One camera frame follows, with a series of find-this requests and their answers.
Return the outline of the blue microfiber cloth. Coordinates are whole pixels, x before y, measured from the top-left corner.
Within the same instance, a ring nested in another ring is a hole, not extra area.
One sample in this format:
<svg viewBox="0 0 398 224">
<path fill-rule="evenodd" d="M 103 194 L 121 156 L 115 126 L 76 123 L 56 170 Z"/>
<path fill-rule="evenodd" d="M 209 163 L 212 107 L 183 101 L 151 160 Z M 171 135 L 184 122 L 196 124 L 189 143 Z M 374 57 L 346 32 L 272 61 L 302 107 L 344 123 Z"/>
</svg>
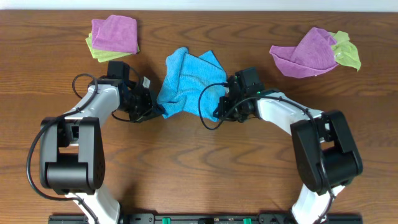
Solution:
<svg viewBox="0 0 398 224">
<path fill-rule="evenodd" d="M 157 97 L 157 103 L 165 108 L 165 119 L 185 111 L 202 115 L 211 121 L 219 100 L 226 94 L 222 86 L 227 74 L 209 50 L 194 56 L 186 47 L 181 47 L 166 58 L 167 73 Z"/>
</svg>

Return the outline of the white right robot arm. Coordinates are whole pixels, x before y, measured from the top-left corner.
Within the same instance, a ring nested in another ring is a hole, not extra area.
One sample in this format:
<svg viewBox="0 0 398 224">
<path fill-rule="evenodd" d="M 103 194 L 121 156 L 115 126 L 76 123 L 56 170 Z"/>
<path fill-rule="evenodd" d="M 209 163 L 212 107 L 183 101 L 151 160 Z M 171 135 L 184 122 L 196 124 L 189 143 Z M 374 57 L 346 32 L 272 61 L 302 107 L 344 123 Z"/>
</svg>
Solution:
<svg viewBox="0 0 398 224">
<path fill-rule="evenodd" d="M 242 123 L 253 115 L 292 138 L 303 186 L 288 222 L 334 222 L 328 212 L 336 196 L 363 173 L 363 162 L 344 114 L 311 109 L 279 90 L 265 89 L 255 68 L 236 72 L 222 86 L 228 94 L 220 98 L 213 113 L 221 123 Z"/>
</svg>

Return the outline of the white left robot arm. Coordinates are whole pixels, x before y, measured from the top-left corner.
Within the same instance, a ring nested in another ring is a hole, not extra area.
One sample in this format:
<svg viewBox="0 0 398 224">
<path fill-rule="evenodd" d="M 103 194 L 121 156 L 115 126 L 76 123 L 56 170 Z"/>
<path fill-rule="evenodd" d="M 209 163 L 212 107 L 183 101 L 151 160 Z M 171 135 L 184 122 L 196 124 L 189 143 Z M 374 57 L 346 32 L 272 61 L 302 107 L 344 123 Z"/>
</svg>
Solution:
<svg viewBox="0 0 398 224">
<path fill-rule="evenodd" d="M 34 143 L 40 145 L 39 179 L 55 196 L 73 201 L 86 223 L 118 223 L 121 205 L 104 185 L 106 172 L 101 128 L 115 111 L 128 115 L 127 123 L 156 118 L 164 109 L 156 102 L 150 80 L 122 61 L 110 61 L 106 75 L 91 76 L 85 96 L 66 113 L 45 118 Z"/>
</svg>

